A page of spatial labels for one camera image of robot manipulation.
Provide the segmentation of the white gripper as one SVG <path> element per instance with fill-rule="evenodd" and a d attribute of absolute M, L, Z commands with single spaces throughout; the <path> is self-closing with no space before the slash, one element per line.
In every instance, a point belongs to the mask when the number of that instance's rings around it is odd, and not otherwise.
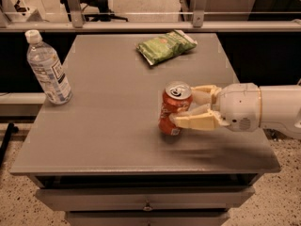
<path fill-rule="evenodd" d="M 227 127 L 233 132 L 252 132 L 259 127 L 261 92 L 253 83 L 231 84 L 223 89 L 216 85 L 196 86 L 191 92 L 193 101 L 200 106 L 172 113 L 169 118 L 177 127 L 200 131 Z M 218 111 L 206 105 L 215 102 Z"/>

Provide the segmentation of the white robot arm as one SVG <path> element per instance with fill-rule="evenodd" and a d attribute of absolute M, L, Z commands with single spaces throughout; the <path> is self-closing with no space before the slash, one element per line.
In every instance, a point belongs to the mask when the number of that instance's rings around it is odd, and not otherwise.
<path fill-rule="evenodd" d="M 301 86 L 262 86 L 253 83 L 192 87 L 197 106 L 173 113 L 180 128 L 211 131 L 226 127 L 233 132 L 273 129 L 287 137 L 301 138 Z"/>

